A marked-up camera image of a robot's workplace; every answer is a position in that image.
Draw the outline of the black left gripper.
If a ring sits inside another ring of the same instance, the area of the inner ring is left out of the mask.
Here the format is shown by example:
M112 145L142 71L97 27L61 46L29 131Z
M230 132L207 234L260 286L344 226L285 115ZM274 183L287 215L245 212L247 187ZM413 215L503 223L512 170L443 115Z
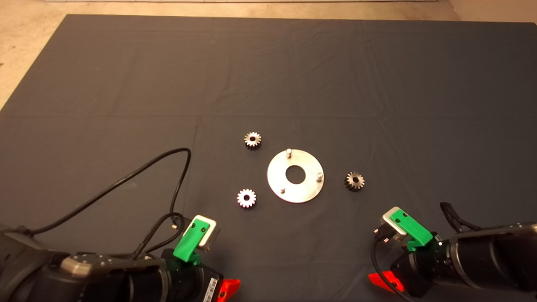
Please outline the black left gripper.
M216 302L230 300L240 288L239 279L223 279L209 266L170 260L167 262L169 302Z

